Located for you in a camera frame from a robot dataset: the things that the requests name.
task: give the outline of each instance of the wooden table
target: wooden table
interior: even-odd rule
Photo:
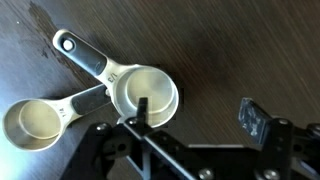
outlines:
[[[0,114],[25,98],[99,84],[54,49],[66,28],[123,64],[167,71],[179,109],[163,127],[185,144],[249,144],[242,97],[305,127],[320,122],[320,2],[231,0],[0,1]],[[0,179],[57,179],[87,127],[115,124],[112,105],[74,122],[52,148],[15,149],[0,135]],[[140,179],[126,160],[110,179]]]

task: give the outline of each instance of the black metal frame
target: black metal frame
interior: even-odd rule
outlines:
[[[127,157],[143,179],[308,179],[293,170],[292,158],[315,178],[320,174],[320,126],[294,127],[272,119],[251,99],[244,98],[239,120],[261,150],[248,147],[186,147],[146,120],[147,99],[141,98],[136,117],[111,128],[89,127],[61,179],[105,179],[114,161]]]

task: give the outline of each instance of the white measuring cup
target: white measuring cup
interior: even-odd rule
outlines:
[[[111,102],[101,84],[61,100],[26,99],[13,104],[3,118],[7,139],[23,150],[54,145],[74,120]]]
[[[141,97],[148,98],[147,123],[151,127],[166,123],[175,114],[178,90],[163,71],[138,64],[118,64],[65,29],[55,34],[53,45],[107,86],[111,101],[122,116],[119,121],[135,116]]]

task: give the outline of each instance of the black handle grip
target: black handle grip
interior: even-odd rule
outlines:
[[[56,33],[53,45],[93,76],[100,75],[106,67],[106,56],[67,30],[62,29]]]
[[[88,114],[111,102],[111,98],[106,95],[106,86],[101,84],[94,88],[74,96],[71,99],[73,109],[79,115]]]

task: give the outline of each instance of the stacked measuring cups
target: stacked measuring cups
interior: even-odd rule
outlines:
[[[160,69],[121,65],[68,30],[59,30],[54,47],[102,84],[61,100],[27,99],[12,105],[3,118],[3,131],[16,147],[39,151],[53,146],[74,120],[112,103],[122,123],[136,115],[139,99],[148,98],[147,123],[158,127],[175,114],[179,94]]]

